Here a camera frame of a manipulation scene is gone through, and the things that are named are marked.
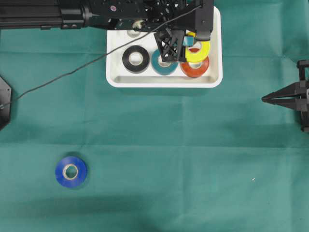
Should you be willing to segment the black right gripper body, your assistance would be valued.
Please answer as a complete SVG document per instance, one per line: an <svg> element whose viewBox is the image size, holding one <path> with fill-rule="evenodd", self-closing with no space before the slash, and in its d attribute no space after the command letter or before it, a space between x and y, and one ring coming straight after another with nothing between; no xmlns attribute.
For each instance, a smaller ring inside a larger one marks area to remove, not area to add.
<svg viewBox="0 0 309 232"><path fill-rule="evenodd" d="M303 132L309 131L309 81L306 80L305 69L309 67L309 60L299 60L297 62L297 68L299 71L300 87L304 87L305 90L300 94L300 99L303 100L301 105L301 130Z"/></svg>

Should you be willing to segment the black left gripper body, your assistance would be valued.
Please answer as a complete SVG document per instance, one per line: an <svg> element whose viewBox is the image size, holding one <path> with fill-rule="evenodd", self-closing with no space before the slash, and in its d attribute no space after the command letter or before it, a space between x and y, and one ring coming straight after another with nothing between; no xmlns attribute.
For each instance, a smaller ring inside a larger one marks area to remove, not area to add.
<svg viewBox="0 0 309 232"><path fill-rule="evenodd" d="M185 18L198 6L186 0L146 0L146 31L153 31L161 58L164 62L185 62Z"/></svg>

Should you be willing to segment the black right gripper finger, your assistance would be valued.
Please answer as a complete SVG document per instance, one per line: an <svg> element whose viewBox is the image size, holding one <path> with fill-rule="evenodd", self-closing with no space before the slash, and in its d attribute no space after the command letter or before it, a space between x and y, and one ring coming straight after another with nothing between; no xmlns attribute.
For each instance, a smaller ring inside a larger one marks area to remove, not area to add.
<svg viewBox="0 0 309 232"><path fill-rule="evenodd" d="M262 98L262 101L272 105L279 105L285 108L289 108L295 111L300 111L301 106L298 103L298 99L288 98L288 99L266 99Z"/></svg>
<svg viewBox="0 0 309 232"><path fill-rule="evenodd" d="M270 100L277 98L295 97L298 93L300 82L294 82L280 90L272 92L262 97L262 100Z"/></svg>

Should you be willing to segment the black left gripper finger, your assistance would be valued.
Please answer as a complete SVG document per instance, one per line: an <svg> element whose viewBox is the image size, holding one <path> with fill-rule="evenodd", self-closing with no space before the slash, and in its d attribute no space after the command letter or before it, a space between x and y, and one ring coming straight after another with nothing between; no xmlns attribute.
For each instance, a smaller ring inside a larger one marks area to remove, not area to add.
<svg viewBox="0 0 309 232"><path fill-rule="evenodd" d="M183 46L193 46L193 36L184 36Z"/></svg>

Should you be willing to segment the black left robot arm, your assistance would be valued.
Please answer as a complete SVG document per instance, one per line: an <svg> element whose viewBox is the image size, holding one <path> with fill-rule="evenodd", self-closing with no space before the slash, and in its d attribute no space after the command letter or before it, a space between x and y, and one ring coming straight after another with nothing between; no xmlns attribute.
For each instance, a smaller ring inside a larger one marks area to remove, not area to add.
<svg viewBox="0 0 309 232"><path fill-rule="evenodd" d="M186 61L183 40L212 0L2 0L1 29L126 30L154 33L162 60Z"/></svg>

